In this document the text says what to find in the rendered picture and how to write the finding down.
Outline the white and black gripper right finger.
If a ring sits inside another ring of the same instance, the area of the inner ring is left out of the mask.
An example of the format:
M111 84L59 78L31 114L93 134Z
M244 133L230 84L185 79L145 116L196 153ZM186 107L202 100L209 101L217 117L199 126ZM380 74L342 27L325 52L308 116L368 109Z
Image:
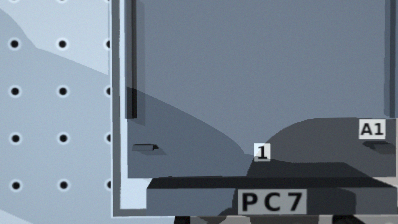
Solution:
M333 215L332 224L365 224L353 215Z

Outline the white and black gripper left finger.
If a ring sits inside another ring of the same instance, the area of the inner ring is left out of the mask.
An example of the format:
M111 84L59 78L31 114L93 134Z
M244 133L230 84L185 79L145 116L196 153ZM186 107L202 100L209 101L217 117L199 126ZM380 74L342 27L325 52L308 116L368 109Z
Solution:
M175 216L174 224L190 224L190 216Z

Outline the grey perforated base plate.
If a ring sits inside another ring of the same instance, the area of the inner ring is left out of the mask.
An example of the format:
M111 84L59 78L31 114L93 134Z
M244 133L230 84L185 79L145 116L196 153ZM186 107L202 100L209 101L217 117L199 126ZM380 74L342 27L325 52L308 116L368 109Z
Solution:
M110 0L0 0L0 224L111 218Z

